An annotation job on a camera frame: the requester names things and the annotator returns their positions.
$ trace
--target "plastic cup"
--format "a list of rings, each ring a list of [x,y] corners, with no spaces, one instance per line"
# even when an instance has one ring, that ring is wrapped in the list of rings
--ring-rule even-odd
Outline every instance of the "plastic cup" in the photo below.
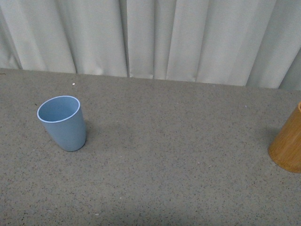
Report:
[[[54,97],[39,107],[37,116],[62,149],[73,152],[85,144],[86,126],[77,98]]]

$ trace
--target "speckled countertop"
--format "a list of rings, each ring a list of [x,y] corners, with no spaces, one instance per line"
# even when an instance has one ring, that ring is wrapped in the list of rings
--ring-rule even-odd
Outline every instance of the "speckled countertop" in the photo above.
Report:
[[[82,104],[60,149],[44,101]],[[301,225],[301,174],[267,148],[301,100],[276,89],[0,69],[0,225]]]

